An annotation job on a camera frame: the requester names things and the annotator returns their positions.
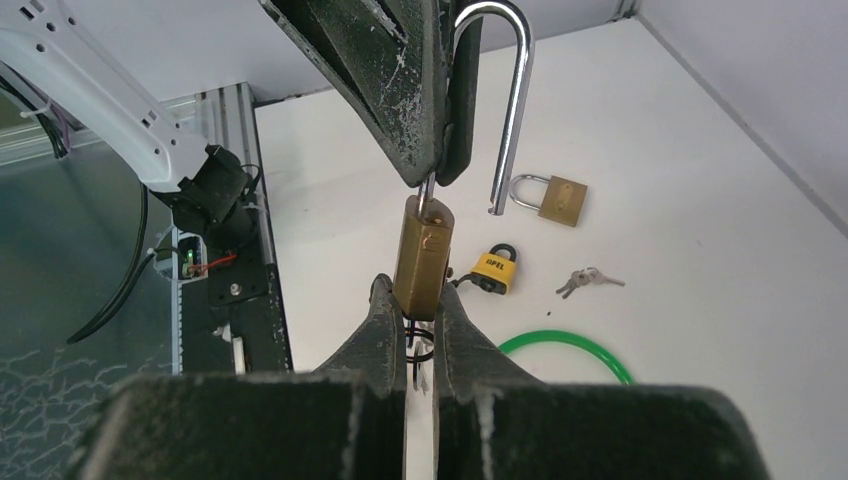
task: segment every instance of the white robotic arm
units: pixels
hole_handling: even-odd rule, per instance
[[[0,0],[0,61],[109,144],[179,228],[219,249],[253,233],[241,204],[251,178],[238,159],[180,128],[63,0]]]

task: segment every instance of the white wall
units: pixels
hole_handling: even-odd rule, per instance
[[[848,220],[844,0],[642,0],[639,13]]]
[[[159,100],[249,82],[259,100],[328,85],[257,0],[66,0],[74,16]],[[600,25],[618,0],[514,0],[539,37]],[[508,45],[488,21],[484,47]]]

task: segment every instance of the padlock body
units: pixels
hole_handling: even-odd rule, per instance
[[[552,176],[539,207],[539,216],[569,227],[576,227],[589,187],[582,183]]]
[[[433,321],[450,256],[454,217],[442,202],[433,199],[418,215],[418,198],[406,200],[398,260],[392,292],[406,318]]]
[[[505,295],[512,286],[515,276],[515,262],[494,253],[480,255],[477,265],[471,269],[477,275],[474,283],[486,291]]]

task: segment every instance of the white table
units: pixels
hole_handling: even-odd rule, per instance
[[[848,241],[636,21],[537,44],[514,173],[589,185],[580,225],[511,202],[489,216],[513,59],[512,49],[483,56],[474,159],[436,190],[456,215],[457,274],[495,243],[520,251],[509,295],[460,288],[471,319],[495,343],[543,328],[582,333],[640,382],[719,389],[775,478],[845,478]],[[413,192],[336,92],[257,116],[294,363],[310,370],[365,317],[374,276],[394,271]],[[554,294],[588,266],[627,286]],[[514,358],[544,380],[614,381],[570,347]],[[424,445],[410,446],[423,450],[408,457],[408,478],[432,478],[422,402],[410,400],[410,443]]]

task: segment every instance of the green cable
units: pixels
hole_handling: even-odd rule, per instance
[[[630,375],[630,372],[624,364],[622,364],[619,359],[615,358],[615,355],[592,340],[576,333],[566,332],[563,330],[536,330],[535,332],[522,333],[517,337],[511,338],[502,343],[498,348],[500,348],[505,354],[509,355],[519,348],[543,342],[565,343],[567,345],[581,348],[594,355],[598,360],[604,362],[604,365],[612,370],[612,373],[615,374],[618,381],[622,384],[634,385],[636,383],[633,380],[633,376]]]

